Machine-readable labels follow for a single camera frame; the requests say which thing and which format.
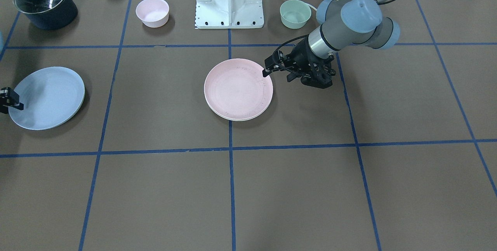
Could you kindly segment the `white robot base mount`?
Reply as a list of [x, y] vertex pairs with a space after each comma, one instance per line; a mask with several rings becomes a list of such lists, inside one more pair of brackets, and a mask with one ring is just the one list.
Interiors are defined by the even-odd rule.
[[196, 0], [195, 28], [253, 29], [264, 26], [263, 0]]

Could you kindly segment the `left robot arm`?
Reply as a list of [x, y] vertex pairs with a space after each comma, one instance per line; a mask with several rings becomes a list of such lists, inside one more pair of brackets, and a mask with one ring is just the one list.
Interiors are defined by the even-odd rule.
[[384, 17], [380, 6], [394, 0], [324, 0], [316, 18], [319, 26], [308, 35], [296, 37], [291, 53], [280, 48], [266, 58], [262, 76], [288, 72], [287, 81], [300, 78], [307, 86], [325, 89], [332, 86], [336, 72], [331, 67], [334, 55], [349, 45], [388, 49], [400, 37], [396, 21]]

